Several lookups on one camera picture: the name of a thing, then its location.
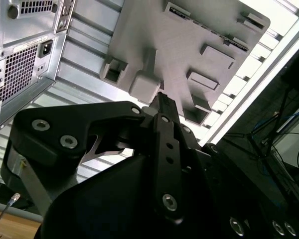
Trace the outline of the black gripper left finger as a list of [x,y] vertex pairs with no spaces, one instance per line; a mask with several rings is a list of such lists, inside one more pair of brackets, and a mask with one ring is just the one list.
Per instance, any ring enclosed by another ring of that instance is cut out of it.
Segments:
[[152,164],[155,202],[171,212],[182,195],[181,159],[174,122],[159,93],[149,113],[131,102],[36,108],[19,112],[11,131],[11,160],[43,216],[63,192],[122,161],[143,156]]

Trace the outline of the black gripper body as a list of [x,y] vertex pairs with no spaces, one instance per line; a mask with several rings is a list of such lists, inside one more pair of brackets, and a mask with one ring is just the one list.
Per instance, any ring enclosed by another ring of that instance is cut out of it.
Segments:
[[182,173],[177,209],[155,202],[152,164],[132,157],[63,192],[51,204],[41,239],[227,239],[229,216],[207,187],[211,157],[191,152]]

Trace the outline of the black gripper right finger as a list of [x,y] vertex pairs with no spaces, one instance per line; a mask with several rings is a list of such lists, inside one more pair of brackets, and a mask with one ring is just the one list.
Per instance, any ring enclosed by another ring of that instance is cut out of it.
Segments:
[[174,122],[181,157],[191,168],[191,179],[208,200],[202,216],[206,238],[299,239],[297,204],[268,164],[268,178],[286,207],[272,202],[216,145],[200,147],[192,131],[180,123],[176,103],[167,95],[163,96],[163,112]]

